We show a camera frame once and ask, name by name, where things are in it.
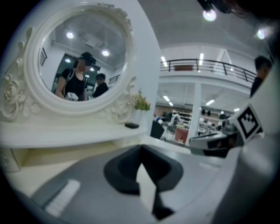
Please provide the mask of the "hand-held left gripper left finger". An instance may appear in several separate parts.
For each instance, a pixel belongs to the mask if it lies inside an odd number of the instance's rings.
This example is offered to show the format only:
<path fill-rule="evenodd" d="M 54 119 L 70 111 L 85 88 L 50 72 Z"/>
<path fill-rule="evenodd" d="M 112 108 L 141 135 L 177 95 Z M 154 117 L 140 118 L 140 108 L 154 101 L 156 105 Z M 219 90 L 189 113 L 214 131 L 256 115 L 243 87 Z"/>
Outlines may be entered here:
<path fill-rule="evenodd" d="M 46 181 L 32 195 L 42 209 L 58 198 L 69 180 L 80 183 L 58 219 L 65 224 L 151 224 L 154 217 L 138 195 L 120 193 L 104 175 L 105 165 L 129 147 L 79 160 Z"/>

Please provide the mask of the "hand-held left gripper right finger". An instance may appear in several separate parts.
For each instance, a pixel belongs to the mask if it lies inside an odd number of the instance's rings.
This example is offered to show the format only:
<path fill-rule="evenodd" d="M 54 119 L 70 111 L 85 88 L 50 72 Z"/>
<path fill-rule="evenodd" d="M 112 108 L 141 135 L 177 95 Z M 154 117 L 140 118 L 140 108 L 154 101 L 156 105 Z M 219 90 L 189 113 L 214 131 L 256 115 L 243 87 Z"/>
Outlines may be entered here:
<path fill-rule="evenodd" d="M 221 159 L 141 146 L 141 159 L 156 193 L 152 214 L 162 221 L 194 202 L 221 168 Z"/>

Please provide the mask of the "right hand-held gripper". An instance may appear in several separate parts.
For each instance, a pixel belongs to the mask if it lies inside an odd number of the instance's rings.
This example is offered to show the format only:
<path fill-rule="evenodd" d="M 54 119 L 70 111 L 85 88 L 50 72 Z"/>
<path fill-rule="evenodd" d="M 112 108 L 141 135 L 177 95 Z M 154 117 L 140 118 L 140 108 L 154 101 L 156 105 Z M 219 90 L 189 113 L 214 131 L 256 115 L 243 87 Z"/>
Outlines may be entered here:
<path fill-rule="evenodd" d="M 189 139 L 191 150 L 205 156 L 226 158 L 228 151 L 246 145 L 257 137 L 276 137 L 280 141 L 280 64 L 276 63 L 249 102 L 229 124 L 237 129 L 236 137 L 213 133 Z"/>

